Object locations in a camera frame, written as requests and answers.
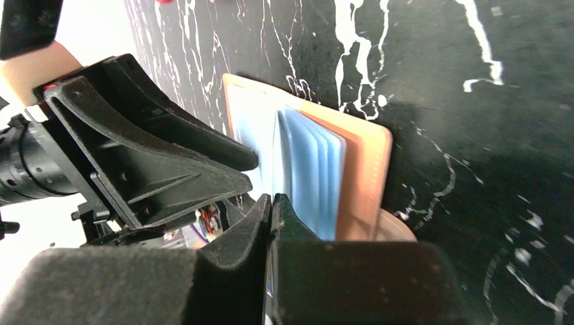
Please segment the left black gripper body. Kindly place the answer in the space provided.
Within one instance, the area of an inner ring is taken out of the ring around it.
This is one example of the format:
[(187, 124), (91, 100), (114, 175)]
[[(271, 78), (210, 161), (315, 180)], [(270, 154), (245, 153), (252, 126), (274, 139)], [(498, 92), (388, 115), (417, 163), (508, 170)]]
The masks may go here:
[(1, 204), (81, 193), (89, 246), (135, 242), (134, 220), (119, 207), (120, 187), (131, 185), (133, 125), (106, 98), (115, 98), (129, 54), (81, 66), (54, 41), (61, 1), (1, 3), (1, 84), (15, 104), (39, 104), (46, 121), (15, 115), (1, 132)]

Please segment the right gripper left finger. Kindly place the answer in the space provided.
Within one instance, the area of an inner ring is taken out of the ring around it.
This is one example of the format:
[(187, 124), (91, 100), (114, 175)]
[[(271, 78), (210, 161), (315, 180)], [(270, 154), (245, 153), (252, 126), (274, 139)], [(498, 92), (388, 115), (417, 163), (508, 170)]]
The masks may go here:
[(91, 246), (34, 257), (2, 324), (263, 324), (271, 197), (198, 250)]

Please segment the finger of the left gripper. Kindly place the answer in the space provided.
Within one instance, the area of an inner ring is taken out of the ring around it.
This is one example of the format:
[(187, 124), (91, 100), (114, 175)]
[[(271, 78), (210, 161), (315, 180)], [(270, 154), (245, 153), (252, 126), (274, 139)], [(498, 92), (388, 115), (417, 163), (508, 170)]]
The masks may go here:
[(255, 151), (209, 127), (185, 111), (158, 88), (131, 54), (102, 61), (113, 106), (129, 121), (170, 144), (193, 150), (237, 171), (258, 166)]
[(132, 230), (166, 225), (252, 189), (246, 171), (139, 128), (85, 77), (56, 84), (45, 99), (86, 159), (87, 182)]

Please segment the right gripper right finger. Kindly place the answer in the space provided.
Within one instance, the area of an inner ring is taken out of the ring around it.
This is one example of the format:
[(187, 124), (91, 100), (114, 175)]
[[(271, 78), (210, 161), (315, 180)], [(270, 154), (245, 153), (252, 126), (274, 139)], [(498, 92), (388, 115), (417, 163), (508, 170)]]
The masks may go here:
[(427, 242), (320, 240), (287, 195), (271, 208), (274, 324), (465, 324), (446, 254)]

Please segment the pink leather card holder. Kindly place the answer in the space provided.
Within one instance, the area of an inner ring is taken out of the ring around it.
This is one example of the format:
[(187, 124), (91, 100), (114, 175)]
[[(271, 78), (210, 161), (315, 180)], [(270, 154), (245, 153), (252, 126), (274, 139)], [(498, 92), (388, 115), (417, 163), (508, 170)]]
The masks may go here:
[(380, 206), (393, 137), (385, 128), (235, 74), (223, 76), (231, 137), (255, 151), (250, 195), (285, 194), (322, 240), (413, 241)]

